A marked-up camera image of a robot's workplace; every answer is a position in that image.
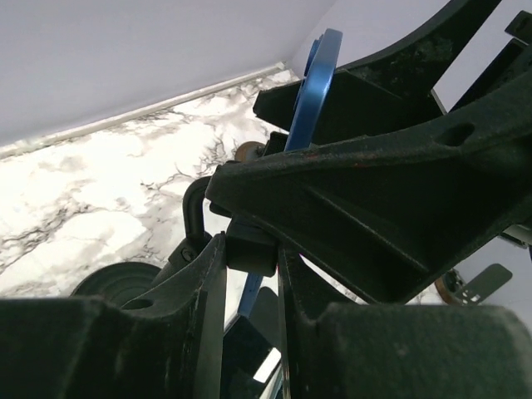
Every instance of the blue object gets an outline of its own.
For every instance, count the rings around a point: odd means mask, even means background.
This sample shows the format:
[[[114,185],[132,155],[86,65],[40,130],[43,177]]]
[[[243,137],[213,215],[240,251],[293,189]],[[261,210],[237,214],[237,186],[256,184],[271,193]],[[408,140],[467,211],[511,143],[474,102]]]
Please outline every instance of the blue object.
[[[327,29],[314,41],[294,104],[296,111],[284,147],[285,151],[303,150],[310,146],[325,98],[331,87],[341,44],[342,33],[334,29]],[[262,281],[262,276],[248,274],[237,311],[239,315],[249,317]]]

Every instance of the wall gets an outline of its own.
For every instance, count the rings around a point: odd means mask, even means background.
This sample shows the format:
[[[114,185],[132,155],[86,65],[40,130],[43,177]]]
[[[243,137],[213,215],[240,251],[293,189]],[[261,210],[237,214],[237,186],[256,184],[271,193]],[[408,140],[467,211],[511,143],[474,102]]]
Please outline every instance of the wall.
[[[0,145],[286,60],[333,3],[3,1]]]
[[[326,28],[343,32],[341,66],[369,56],[412,32],[448,0],[337,0],[295,52],[289,65],[301,76],[314,39]],[[436,85],[444,107],[451,108],[510,40],[504,30],[532,0],[503,0]]]

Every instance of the marble countertop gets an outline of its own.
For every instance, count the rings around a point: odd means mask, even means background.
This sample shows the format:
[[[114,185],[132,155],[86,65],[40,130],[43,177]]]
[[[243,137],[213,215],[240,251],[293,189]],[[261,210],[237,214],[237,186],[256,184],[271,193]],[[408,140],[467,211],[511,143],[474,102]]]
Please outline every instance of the marble countertop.
[[[123,260],[162,266],[184,238],[181,201],[194,179],[233,159],[273,126],[254,117],[259,90],[290,71],[0,160],[0,296],[68,295],[89,273]],[[229,220],[211,214],[211,233]],[[230,271],[228,316],[243,273]],[[275,279],[267,285],[276,289]],[[414,303],[439,303],[433,288]]]

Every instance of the baseboard trim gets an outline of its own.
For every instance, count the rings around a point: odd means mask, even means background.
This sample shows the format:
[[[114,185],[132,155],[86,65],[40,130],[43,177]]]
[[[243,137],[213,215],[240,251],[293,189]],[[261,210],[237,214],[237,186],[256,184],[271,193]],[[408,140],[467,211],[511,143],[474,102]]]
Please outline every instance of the baseboard trim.
[[[95,131],[101,131],[103,129],[107,129],[112,126],[119,125],[120,123],[131,121],[141,116],[164,110],[165,108],[169,108],[171,106],[177,106],[184,102],[192,101],[192,100],[195,100],[196,98],[207,96],[217,91],[222,91],[224,89],[230,88],[232,86],[240,85],[246,81],[251,81],[253,79],[257,79],[262,76],[274,74],[275,72],[282,71],[284,69],[285,69],[284,64],[282,62],[279,62],[273,66],[269,66],[268,68],[264,68],[259,71],[252,72],[247,75],[240,76],[240,77],[228,80],[228,81],[223,81],[221,83],[217,83],[212,86],[207,86],[203,89],[199,89],[196,91],[192,91],[190,93],[183,94],[181,96],[170,98],[169,100],[157,102],[151,106],[145,106],[138,110],[129,111],[129,112],[120,114],[118,116],[112,116],[110,118],[106,118],[101,121],[93,122],[88,125],[83,125],[83,126],[79,126],[73,129],[69,129],[67,131],[52,133],[51,135],[37,137],[34,139],[16,141],[13,144],[0,147],[0,160],[8,158],[10,156],[22,155],[27,152],[33,152],[35,150],[48,147],[50,145],[55,145],[58,142],[61,142],[64,140],[70,140],[73,138],[77,138],[77,137],[81,137],[84,135],[94,133]]]

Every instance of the gray wall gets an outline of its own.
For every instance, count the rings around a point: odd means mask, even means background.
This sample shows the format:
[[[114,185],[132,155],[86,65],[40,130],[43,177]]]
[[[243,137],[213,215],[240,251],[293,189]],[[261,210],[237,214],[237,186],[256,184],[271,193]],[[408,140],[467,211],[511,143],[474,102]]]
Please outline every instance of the gray wall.
[[[337,0],[323,16],[289,65],[301,76],[314,39],[330,27],[343,32],[338,65],[377,52],[403,38],[437,13],[448,0]],[[504,33],[521,10],[532,11],[532,0],[503,0],[436,85],[443,105],[451,108],[510,40]]]
[[[3,0],[0,145],[288,59],[334,0]]]

